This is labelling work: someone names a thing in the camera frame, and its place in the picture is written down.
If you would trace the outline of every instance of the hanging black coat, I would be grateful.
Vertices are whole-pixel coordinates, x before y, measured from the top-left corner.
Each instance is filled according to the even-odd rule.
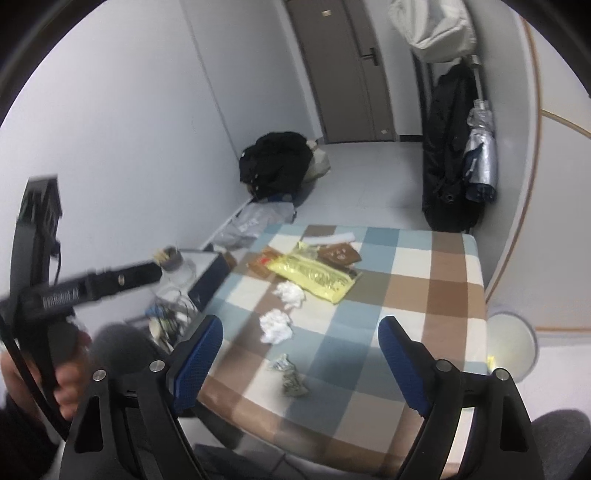
[[[256,200],[276,194],[295,195],[312,160],[307,140],[295,132],[274,132],[259,138],[240,159],[240,181]]]
[[[466,121],[477,98],[474,74],[463,61],[442,75],[433,91],[423,133],[423,213],[435,231],[468,230],[483,211],[483,204],[467,200],[464,182]]]

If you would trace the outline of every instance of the white wall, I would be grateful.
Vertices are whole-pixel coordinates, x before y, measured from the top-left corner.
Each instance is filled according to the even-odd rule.
[[[531,420],[555,410],[591,418],[591,345],[540,349],[533,372],[517,384]]]
[[[541,107],[587,133],[542,117],[531,201],[489,310],[509,308],[538,328],[591,329],[591,100],[566,62],[535,30],[534,41]]]
[[[238,152],[271,131],[314,136],[274,0],[183,0]]]
[[[422,135],[417,76],[410,47],[388,17],[391,0],[365,0],[388,78],[394,128],[398,135]]]
[[[487,205],[474,236],[485,285],[512,232],[524,178],[534,154],[537,100],[524,27],[501,0],[466,0],[478,36],[488,100],[495,117],[498,197]]]
[[[177,0],[111,0],[34,72],[0,128],[0,291],[30,176],[58,174],[67,277],[198,247],[243,203],[236,156]],[[149,290],[80,309],[91,332]]]

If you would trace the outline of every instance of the hand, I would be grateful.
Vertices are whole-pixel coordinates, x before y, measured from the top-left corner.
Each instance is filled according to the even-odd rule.
[[[59,388],[55,390],[54,395],[60,406],[60,412],[66,420],[74,418],[89,381],[90,363],[87,347],[91,343],[92,340],[86,332],[79,332],[74,357],[56,369],[56,380]],[[41,374],[37,366],[32,361],[27,361],[27,366],[37,385],[41,386]],[[3,352],[0,356],[0,369],[4,376],[8,394],[14,402],[29,416],[41,421],[41,414],[33,400],[33,396],[29,393],[8,352]]]

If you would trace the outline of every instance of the black jacket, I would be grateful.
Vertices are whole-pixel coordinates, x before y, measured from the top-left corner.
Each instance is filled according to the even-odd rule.
[[[477,98],[474,74],[463,61],[433,91],[423,135],[423,212],[435,231],[468,230],[482,214],[483,204],[467,200],[463,179],[466,121]]]
[[[313,156],[306,142],[295,132],[274,132],[259,138],[240,158],[240,181],[251,187],[256,200],[276,194],[295,195]]]
[[[0,478],[39,480],[51,468],[57,445],[43,425],[30,419],[7,396],[0,410]]]

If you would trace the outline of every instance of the person's finger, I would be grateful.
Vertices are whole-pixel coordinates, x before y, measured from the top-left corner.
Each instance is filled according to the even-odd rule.
[[[78,403],[75,404],[68,404],[60,407],[61,416],[64,417],[66,420],[72,420],[76,415],[76,411],[78,410]]]
[[[60,405],[67,405],[68,403],[78,403],[82,397],[84,389],[82,385],[74,385],[67,388],[56,390],[54,396]]]
[[[78,361],[68,362],[56,370],[56,380],[61,387],[79,382],[86,375],[86,368]]]

